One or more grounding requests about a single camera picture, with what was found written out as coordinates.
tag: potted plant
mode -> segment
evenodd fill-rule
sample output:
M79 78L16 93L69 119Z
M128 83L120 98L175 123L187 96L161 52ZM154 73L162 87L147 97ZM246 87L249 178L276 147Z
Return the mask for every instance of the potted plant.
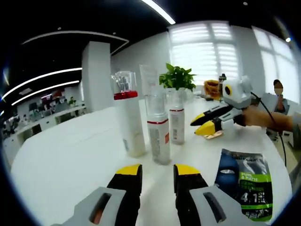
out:
M159 83L160 85L163 84L164 88L175 88L175 90L189 89L192 91L196 87L196 85L192 83L195 74L190 74L191 69L185 70L184 68L174 67L168 63L166 63L166 68L168 72L161 74L159 77Z

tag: cable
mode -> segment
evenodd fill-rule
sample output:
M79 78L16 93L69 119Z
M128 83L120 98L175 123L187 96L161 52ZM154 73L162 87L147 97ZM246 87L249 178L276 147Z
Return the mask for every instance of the cable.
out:
M255 95L253 92L251 92L251 94L252 94L253 96L255 96L257 99L259 99L259 101L260 101L260 103L262 104L262 106L263 106L263 107L265 108L265 110L267 110L267 112L269 113L269 115L270 115L272 121L275 123L275 125L277 125L277 123L275 122L275 120L274 120L272 114L269 112L269 110L268 110L267 107L264 105L264 103L260 100L260 98L259 98L257 95ZM280 136L281 143L282 143L282 148L283 148L283 152L284 152L284 164L285 164L285 167L286 167L286 152L285 152L285 147L284 147L283 139L282 139L282 136L281 136L280 132L278 132L278 134L279 134L279 136Z

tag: office desk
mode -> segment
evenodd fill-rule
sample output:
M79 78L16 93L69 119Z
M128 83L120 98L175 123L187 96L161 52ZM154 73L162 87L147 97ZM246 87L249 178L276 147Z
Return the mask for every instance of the office desk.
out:
M11 135L3 141L3 147L5 154L7 155L8 162L11 165L14 161L15 155L18 150L21 148L23 143L30 137L34 136L34 133L42 132L48 128L54 127L61 123L60 118L66 114L73 114L76 111L85 110L85 106L73 107L55 114L52 114L48 117L42 118L38 121L31 122L28 125L22 127L15 134Z
M12 179L28 210L41 225L49 226L70 218L74 206L96 188L106 187L118 169L140 163L143 165L143 185L136 225L178 226L180 222L174 205L174 163L197 168L212 186L222 148L262 153L272 179L273 221L292 196L284 162L260 127L236 125L234 133L225 133L212 140L196 136L196 127L190 126L191 120L215 104L195 99L185 106L185 144L171 144L172 161L168 166L152 161L145 103L140 100L145 156L134 159L126 155L115 108L110 107L67 121L28 139L13 162Z

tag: spray bottle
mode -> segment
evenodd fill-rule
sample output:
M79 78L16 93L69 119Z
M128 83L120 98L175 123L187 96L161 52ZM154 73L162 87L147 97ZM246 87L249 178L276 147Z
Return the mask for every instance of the spray bottle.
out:
M170 163L169 123L162 91L152 92L146 97L147 127L152 158L161 165Z
M145 143L135 73L117 72L111 77L111 86L125 149L130 157L139 157L145 154Z
M183 144L185 139L185 112L180 92L181 90L177 90L173 93L172 105L169 109L170 135L172 143L176 145Z

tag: black and green package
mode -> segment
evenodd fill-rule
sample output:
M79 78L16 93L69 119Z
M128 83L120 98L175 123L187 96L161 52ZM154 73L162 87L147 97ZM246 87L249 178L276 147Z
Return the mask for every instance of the black and green package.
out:
M254 221L272 218L272 182L262 154L222 149L215 184L240 203L248 218Z

